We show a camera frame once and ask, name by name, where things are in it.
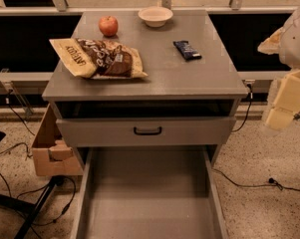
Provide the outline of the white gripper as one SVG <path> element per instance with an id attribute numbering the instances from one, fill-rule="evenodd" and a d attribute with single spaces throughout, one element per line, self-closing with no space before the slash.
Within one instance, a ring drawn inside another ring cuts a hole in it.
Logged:
<path id="1" fill-rule="evenodd" d="M 260 43 L 257 51 L 267 55 L 277 54 L 282 64 L 300 69 L 300 6 L 281 28 Z M 293 114 L 300 112 L 300 70 L 290 72 L 281 80 L 274 108 L 265 120 L 265 125 L 274 130 L 287 127 L 293 121 Z"/>

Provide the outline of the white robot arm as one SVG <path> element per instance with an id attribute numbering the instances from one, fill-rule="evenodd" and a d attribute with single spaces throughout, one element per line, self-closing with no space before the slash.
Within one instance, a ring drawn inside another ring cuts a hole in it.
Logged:
<path id="1" fill-rule="evenodd" d="M 274 135 L 291 124 L 300 112 L 300 6 L 257 51 L 277 54 L 279 61 L 291 69 L 283 78 L 275 79 L 269 88 L 262 121 L 263 130 Z"/>

